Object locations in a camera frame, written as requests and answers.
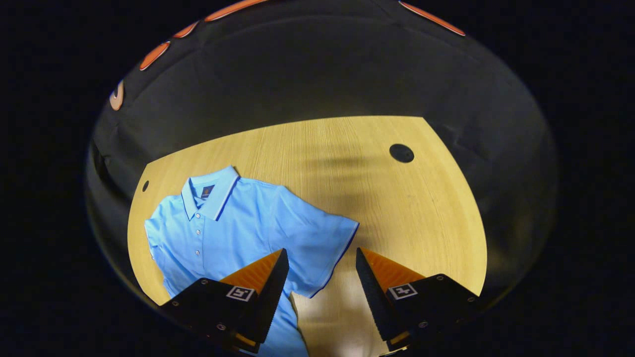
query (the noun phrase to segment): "wooden tabletop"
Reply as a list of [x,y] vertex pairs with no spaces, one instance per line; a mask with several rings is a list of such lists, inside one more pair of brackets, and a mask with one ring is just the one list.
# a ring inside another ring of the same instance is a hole
[[[414,152],[396,161],[392,144]],[[424,276],[444,273],[475,294],[485,281],[483,223],[460,168],[423,118],[365,116],[315,119],[228,135],[149,163],[128,219],[128,251],[143,291],[170,299],[150,256],[144,220],[191,176],[232,165],[238,174],[286,186],[304,201],[360,222],[326,288],[295,293],[298,324],[311,356],[388,352],[355,270],[362,246]]]

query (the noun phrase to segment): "shirt collar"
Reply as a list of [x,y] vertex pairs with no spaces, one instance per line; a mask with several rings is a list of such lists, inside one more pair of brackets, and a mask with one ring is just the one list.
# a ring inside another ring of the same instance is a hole
[[[187,219],[192,220],[194,215],[199,212],[205,217],[218,220],[238,178],[238,173],[232,166],[207,175],[188,178],[181,190]],[[207,200],[198,208],[194,199],[194,194],[196,193],[194,188],[202,188],[207,185],[214,185],[214,188],[211,190]]]

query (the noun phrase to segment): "dark fabric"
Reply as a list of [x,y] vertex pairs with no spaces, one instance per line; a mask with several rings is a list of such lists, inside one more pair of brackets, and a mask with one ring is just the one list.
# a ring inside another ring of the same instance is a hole
[[170,41],[148,69],[139,58],[125,75],[119,111],[105,101],[88,156],[98,239],[130,281],[126,225],[147,163],[244,130],[338,116],[421,116],[433,127],[483,218],[487,299],[535,260],[556,204],[551,133],[525,85],[469,36],[392,0],[271,0]]

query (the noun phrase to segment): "light blue polo shirt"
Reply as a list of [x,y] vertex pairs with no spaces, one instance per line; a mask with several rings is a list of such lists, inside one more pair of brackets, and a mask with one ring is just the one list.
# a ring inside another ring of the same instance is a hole
[[313,297],[324,288],[358,226],[285,186],[240,177],[232,166],[189,178],[181,195],[165,197],[145,221],[170,297],[199,278],[221,280],[286,248],[289,273],[258,356],[308,356],[290,293]]

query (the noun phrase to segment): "wood grain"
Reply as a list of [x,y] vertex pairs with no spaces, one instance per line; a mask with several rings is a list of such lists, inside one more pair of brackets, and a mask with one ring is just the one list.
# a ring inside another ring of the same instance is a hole
[[[391,157],[389,147],[397,143],[412,149],[412,162]],[[170,297],[151,259],[144,220],[165,196],[179,194],[188,177],[228,165],[242,177],[285,185],[328,213],[360,222],[326,288],[313,299],[293,294],[311,356],[388,351],[355,270],[359,246],[424,276],[445,273],[481,293],[485,232],[474,196],[450,152],[422,118],[371,116],[244,131],[149,163],[130,210],[128,250],[137,280],[157,304]]]

